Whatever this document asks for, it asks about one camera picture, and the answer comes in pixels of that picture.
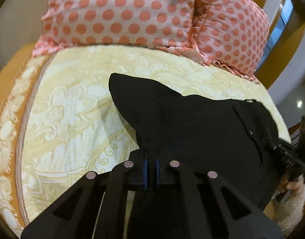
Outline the person's right hand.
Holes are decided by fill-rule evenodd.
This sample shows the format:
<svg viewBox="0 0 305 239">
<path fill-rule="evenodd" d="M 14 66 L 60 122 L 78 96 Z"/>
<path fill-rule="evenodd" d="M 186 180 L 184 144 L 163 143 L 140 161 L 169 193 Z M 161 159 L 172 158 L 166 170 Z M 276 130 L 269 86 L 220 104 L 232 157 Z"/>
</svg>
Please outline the person's right hand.
<svg viewBox="0 0 305 239">
<path fill-rule="evenodd" d="M 284 193 L 287 190 L 290 191 L 292 194 L 300 194 L 305 187 L 305 177 L 300 176 L 295 181 L 289 181 L 288 175 L 284 175 L 277 187 L 277 193 Z"/>
</svg>

